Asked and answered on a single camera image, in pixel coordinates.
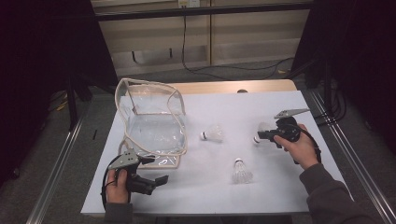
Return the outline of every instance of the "transparent pouch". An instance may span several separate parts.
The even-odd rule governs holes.
[[[139,168],[176,168],[187,152],[184,102],[167,84],[123,78],[116,89],[116,107],[124,123],[119,154],[133,148],[155,162]]]

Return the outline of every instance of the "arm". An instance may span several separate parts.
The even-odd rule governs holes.
[[[304,172],[300,175],[309,194],[308,208],[314,223],[374,223],[350,196],[346,186],[336,181],[318,163],[314,146],[306,134],[301,133],[300,139],[289,142],[279,136],[274,138],[300,163]]]
[[[106,223],[132,223],[133,206],[128,203],[128,191],[125,188],[127,172],[120,170],[119,178],[115,179],[115,170],[109,170],[107,176]]]

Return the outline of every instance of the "forearm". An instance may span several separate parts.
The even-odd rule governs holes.
[[[332,178],[322,164],[300,176],[309,194],[309,211],[314,223],[374,223],[350,196],[346,186]]]
[[[131,203],[107,203],[105,223],[132,223],[133,206]]]

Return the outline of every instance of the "hand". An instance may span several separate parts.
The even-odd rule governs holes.
[[[307,131],[303,124],[299,124],[299,127]],[[305,133],[300,133],[300,139],[297,142],[290,142],[278,135],[274,136],[274,140],[284,147],[285,151],[288,151],[303,169],[306,170],[318,163],[314,144]]]
[[[128,203],[128,191],[126,190],[127,172],[120,170],[119,178],[116,180],[116,170],[109,170],[107,176],[107,202],[108,203]]]

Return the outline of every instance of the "white shuttlecock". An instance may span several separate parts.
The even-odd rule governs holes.
[[[202,140],[222,142],[224,139],[224,131],[220,124],[213,124],[206,131],[201,132],[200,137]]]
[[[241,158],[236,158],[235,164],[233,165],[233,182],[235,184],[247,184],[253,179],[253,173],[251,173]]]

